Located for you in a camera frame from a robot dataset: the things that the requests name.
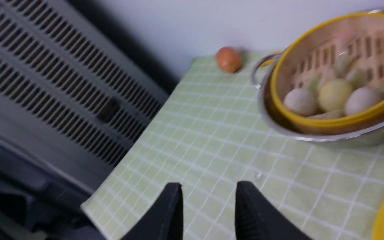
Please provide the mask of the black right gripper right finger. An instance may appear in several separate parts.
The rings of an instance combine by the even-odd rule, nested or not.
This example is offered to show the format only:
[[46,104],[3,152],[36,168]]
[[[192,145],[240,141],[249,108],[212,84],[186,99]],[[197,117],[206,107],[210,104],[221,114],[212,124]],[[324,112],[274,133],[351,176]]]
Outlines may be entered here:
[[236,186],[237,240],[309,240],[250,181]]

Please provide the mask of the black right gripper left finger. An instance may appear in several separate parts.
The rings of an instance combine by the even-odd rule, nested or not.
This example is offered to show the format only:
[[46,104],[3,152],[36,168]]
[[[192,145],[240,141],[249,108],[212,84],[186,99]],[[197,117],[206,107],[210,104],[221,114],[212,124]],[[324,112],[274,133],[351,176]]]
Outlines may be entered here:
[[168,183],[122,240],[182,240],[183,192],[180,183]]

